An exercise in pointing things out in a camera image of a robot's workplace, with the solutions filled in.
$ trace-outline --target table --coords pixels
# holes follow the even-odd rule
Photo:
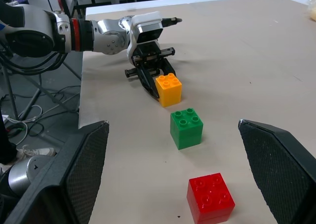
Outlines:
[[[286,129],[316,156],[316,22],[290,0],[223,0],[94,14],[118,19],[161,11],[183,22],[163,30],[162,48],[183,84],[182,102],[162,108],[126,52],[85,52],[79,125],[109,120],[102,182],[91,224],[193,224],[190,178],[220,172],[236,207],[227,224],[276,224],[257,188],[237,129],[245,118]],[[178,151],[170,113],[194,108],[202,144]]]

